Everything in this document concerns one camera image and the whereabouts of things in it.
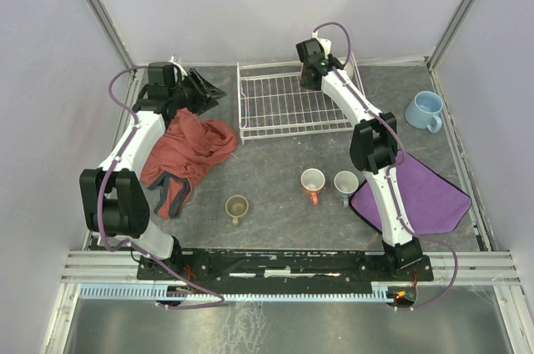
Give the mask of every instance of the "white dish rack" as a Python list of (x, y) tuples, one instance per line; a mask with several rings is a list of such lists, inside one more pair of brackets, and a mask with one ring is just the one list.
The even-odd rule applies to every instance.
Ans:
[[(345, 70), (365, 95), (354, 55), (350, 55)], [(237, 92), (243, 144), (247, 139), (353, 129), (330, 97), (300, 87), (300, 62), (238, 63)]]

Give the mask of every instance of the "purple towel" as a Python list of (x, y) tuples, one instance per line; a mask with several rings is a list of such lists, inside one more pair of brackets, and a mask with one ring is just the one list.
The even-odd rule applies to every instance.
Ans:
[[(397, 168), (397, 181), (411, 227), (419, 235), (453, 231), (471, 207), (469, 195), (411, 155)], [(364, 221), (382, 231), (378, 208), (368, 183), (354, 193), (350, 207)]]

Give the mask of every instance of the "mug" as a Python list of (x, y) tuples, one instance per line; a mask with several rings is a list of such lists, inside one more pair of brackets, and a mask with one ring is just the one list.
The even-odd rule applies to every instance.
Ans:
[(246, 215), (249, 210), (249, 201), (243, 195), (233, 195), (226, 201), (226, 213), (232, 218), (234, 226), (239, 224), (239, 219)]
[(310, 197), (314, 205), (319, 204), (317, 195), (325, 187), (326, 178), (323, 172), (318, 169), (306, 169), (300, 176), (300, 183), (304, 189), (304, 194)]
[(358, 177), (347, 170), (339, 172), (334, 177), (335, 196), (343, 201), (343, 208), (349, 206), (349, 198), (360, 185)]
[(409, 124), (418, 129), (428, 129), (431, 133), (437, 133), (443, 125), (440, 118), (442, 109), (443, 100), (438, 94), (421, 91), (406, 108), (404, 117)]

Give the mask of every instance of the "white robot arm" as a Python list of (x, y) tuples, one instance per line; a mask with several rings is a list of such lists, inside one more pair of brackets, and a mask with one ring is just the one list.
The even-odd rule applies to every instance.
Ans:
[(322, 91), (332, 98), (355, 127), (350, 158), (370, 185), (382, 224), (383, 246), (396, 269), (422, 257), (396, 179), (397, 143), (393, 114), (383, 114), (352, 83), (340, 61), (330, 53), (331, 42), (317, 38), (296, 45), (303, 63), (300, 86)]
[(130, 120), (116, 147), (97, 169), (82, 172), (80, 189), (89, 230), (99, 231), (100, 220), (106, 235), (120, 242), (118, 246), (133, 243), (143, 252), (166, 260), (181, 249), (177, 239), (165, 234), (150, 220), (149, 204), (139, 183), (141, 171), (153, 146), (179, 109), (202, 114), (216, 106), (217, 100), (226, 93), (196, 70), (186, 73), (172, 61), (151, 63), (146, 68), (148, 83), (133, 106), (136, 119)]
[[(345, 70), (330, 71), (322, 78), (322, 91), (334, 100), (353, 126), (360, 124), (362, 120), (372, 121), (375, 118), (370, 114), (380, 115), (382, 112), (369, 103), (360, 90), (352, 83)], [(390, 169), (389, 176), (386, 174), (387, 167), (378, 169), (378, 172), (363, 170), (362, 173), (370, 185), (375, 197), (376, 206), (382, 223), (382, 238), (388, 245), (404, 245), (412, 240), (412, 236), (405, 230), (397, 219), (395, 200), (399, 203), (401, 216), (405, 225), (411, 228), (410, 221), (406, 216), (402, 197), (396, 178), (396, 169)], [(390, 190), (387, 177), (391, 177), (393, 190)]]

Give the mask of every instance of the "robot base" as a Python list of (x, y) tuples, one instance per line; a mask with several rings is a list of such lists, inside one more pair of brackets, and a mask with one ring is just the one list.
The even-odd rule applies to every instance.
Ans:
[[(373, 281), (433, 281), (428, 256), (392, 270), (379, 252), (331, 250), (184, 249), (180, 272), (221, 294), (371, 293)], [(174, 278), (151, 260), (142, 259), (138, 280)]]

